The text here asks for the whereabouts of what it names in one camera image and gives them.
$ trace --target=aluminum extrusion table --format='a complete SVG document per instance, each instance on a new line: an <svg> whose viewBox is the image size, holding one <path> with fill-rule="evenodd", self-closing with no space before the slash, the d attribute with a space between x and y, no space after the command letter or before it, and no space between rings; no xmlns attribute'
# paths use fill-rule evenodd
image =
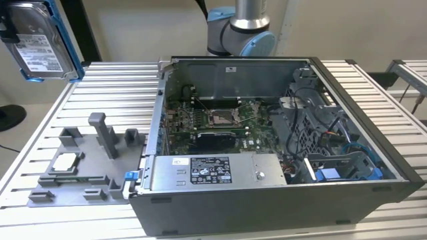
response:
<svg viewBox="0 0 427 240"><path fill-rule="evenodd" d="M357 64L323 61L379 130L427 180L427 129ZM154 239L147 237L127 205L38 207L27 201L60 141L62 129L88 125L91 112L104 112L116 132L149 134L158 87L158 63L92 63L83 82L68 84L0 181L0 236L14 239ZM379 240L427 239L427 187L403 202L379 207L361 223L251 233L183 237L187 240Z"/></svg>

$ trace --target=blue tab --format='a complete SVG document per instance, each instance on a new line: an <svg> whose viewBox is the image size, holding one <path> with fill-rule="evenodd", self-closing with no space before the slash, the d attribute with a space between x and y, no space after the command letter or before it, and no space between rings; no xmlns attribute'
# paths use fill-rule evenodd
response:
<svg viewBox="0 0 427 240"><path fill-rule="evenodd" d="M378 167L374 168L371 175L366 179L367 180L382 180L383 179L382 170Z"/></svg>
<svg viewBox="0 0 427 240"><path fill-rule="evenodd" d="M138 171L128 171L124 174L124 180L135 182L139 179L139 172Z"/></svg>

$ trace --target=barcode label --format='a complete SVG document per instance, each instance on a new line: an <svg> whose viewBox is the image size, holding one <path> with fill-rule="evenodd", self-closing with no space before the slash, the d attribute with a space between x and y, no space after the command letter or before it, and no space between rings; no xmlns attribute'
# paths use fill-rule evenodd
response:
<svg viewBox="0 0 427 240"><path fill-rule="evenodd" d="M18 34L16 50L32 72L63 72L46 35Z"/></svg>

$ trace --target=hard drive label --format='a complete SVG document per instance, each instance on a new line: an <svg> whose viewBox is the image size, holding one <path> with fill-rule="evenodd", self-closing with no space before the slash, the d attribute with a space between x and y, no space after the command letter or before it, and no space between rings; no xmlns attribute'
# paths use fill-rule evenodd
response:
<svg viewBox="0 0 427 240"><path fill-rule="evenodd" d="M32 72L62 72L63 68L46 35L18 34L16 50Z"/></svg>
<svg viewBox="0 0 427 240"><path fill-rule="evenodd" d="M231 184L233 170L229 157L193 157L191 177L193 184Z"/></svg>

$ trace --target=white component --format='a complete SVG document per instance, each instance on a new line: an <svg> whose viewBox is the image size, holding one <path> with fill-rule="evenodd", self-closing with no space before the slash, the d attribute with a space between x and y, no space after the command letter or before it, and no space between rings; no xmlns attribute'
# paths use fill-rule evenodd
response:
<svg viewBox="0 0 427 240"><path fill-rule="evenodd" d="M190 158L189 157L174 157L173 165L189 165Z"/></svg>
<svg viewBox="0 0 427 240"><path fill-rule="evenodd" d="M238 67L235 66L226 67L226 73L235 73L237 71L238 71Z"/></svg>
<svg viewBox="0 0 427 240"><path fill-rule="evenodd" d="M78 156L75 153L63 153L59 155L52 166L55 171L67 171L74 166L76 158Z"/></svg>
<svg viewBox="0 0 427 240"><path fill-rule="evenodd" d="M16 50L32 72L63 72L46 35L18 34Z"/></svg>

